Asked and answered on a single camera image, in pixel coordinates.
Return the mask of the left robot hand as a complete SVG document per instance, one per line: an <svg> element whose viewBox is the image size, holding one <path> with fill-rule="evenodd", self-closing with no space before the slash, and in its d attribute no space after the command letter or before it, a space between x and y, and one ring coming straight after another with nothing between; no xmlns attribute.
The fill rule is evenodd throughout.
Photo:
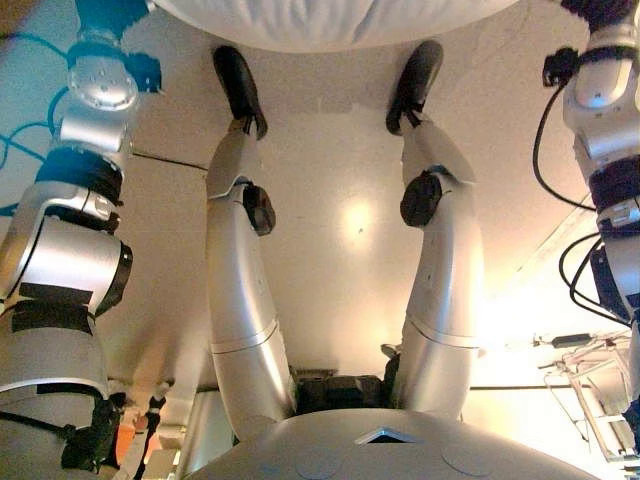
<svg viewBox="0 0 640 480"><path fill-rule="evenodd" d="M75 5L83 32L109 32L117 40L155 8L146 0L76 0Z"/></svg>

